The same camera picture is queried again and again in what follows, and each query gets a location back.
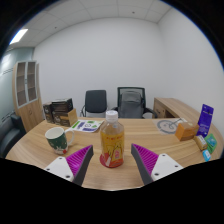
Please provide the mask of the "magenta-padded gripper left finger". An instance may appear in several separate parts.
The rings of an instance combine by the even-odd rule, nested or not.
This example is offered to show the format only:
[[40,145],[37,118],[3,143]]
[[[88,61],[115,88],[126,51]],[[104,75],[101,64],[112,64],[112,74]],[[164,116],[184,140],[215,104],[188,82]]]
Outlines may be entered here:
[[93,146],[89,145],[67,157],[57,157],[45,171],[81,186],[92,156]]

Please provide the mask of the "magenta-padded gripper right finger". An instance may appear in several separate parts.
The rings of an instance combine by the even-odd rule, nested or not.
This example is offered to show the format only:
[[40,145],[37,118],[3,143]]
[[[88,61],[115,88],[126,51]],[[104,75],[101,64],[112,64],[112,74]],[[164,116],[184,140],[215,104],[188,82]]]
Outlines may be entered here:
[[131,145],[142,181],[145,185],[182,169],[182,166],[166,153],[156,154],[140,145]]

